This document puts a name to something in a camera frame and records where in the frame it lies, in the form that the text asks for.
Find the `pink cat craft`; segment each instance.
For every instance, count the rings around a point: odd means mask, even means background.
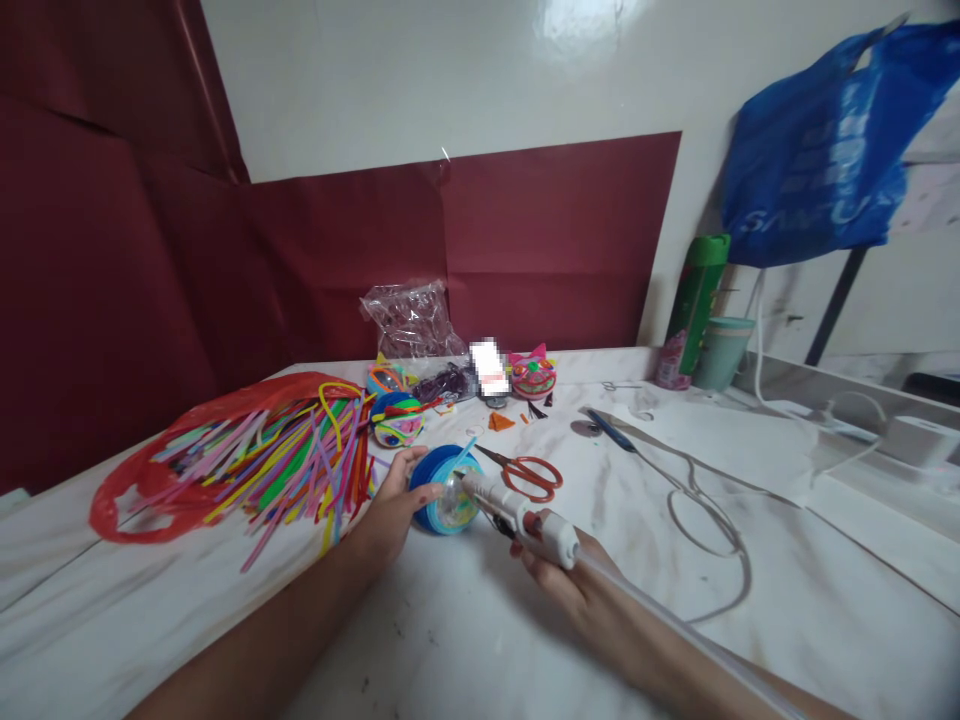
[[[526,400],[545,398],[557,384],[557,369],[547,360],[547,346],[540,343],[529,355],[511,353],[507,360],[513,367],[513,391]]]

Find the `orange paper scrap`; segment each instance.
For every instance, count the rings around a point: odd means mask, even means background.
[[[506,430],[509,427],[513,427],[516,423],[508,417],[504,417],[498,412],[490,413],[490,425],[488,426],[494,432],[500,432],[501,430]]]

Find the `hand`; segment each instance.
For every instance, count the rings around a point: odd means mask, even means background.
[[[398,452],[387,477],[366,514],[344,540],[356,554],[361,567],[379,575],[403,550],[413,514],[443,494],[442,483],[429,483],[416,490],[407,490],[407,481],[417,461],[427,454],[418,445]]]
[[[583,552],[622,577],[595,538],[579,529],[577,535]],[[670,673],[662,662],[662,626],[633,598],[583,563],[566,571],[537,557],[518,542],[510,548],[510,555],[520,558],[527,572],[560,606],[586,645],[627,682],[653,693],[669,682]]]

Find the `orange scissor handle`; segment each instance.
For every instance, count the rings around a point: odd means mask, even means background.
[[[550,480],[543,475],[540,475],[532,468],[527,467],[524,463],[534,463],[546,468],[553,476],[553,479]],[[511,475],[518,477],[521,480],[525,480],[531,485],[536,485],[538,488],[543,490],[546,495],[531,495],[530,493],[521,490],[513,484],[513,480],[510,478]],[[511,460],[507,465],[504,466],[503,482],[511,490],[515,490],[521,495],[526,495],[528,498],[530,498],[531,502],[543,503],[550,502],[554,497],[556,497],[557,493],[555,491],[557,488],[563,486],[563,475],[561,475],[560,471],[546,460],[541,460],[540,458],[530,456],[523,456]]]

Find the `white charger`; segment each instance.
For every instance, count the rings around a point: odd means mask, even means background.
[[[880,452],[916,468],[943,465],[960,445],[960,430],[922,418],[898,415],[886,430]]]

